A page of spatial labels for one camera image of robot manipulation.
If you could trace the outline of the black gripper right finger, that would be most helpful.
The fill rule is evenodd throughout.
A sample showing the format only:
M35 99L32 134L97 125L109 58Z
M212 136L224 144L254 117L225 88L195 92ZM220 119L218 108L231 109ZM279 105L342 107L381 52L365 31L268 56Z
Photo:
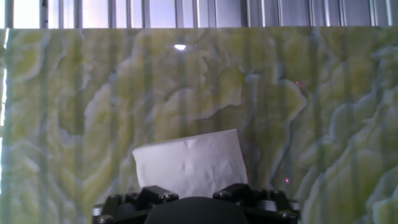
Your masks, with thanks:
M290 200L281 190L252 189L248 184L233 184L212 196L234 205L249 223L298 224L297 201Z

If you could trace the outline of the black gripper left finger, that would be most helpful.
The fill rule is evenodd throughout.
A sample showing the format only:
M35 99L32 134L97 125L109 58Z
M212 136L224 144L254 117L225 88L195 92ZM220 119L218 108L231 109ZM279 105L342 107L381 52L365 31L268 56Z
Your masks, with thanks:
M93 206L91 223L144 223L152 208L178 199L177 193L156 185L138 192L112 194Z

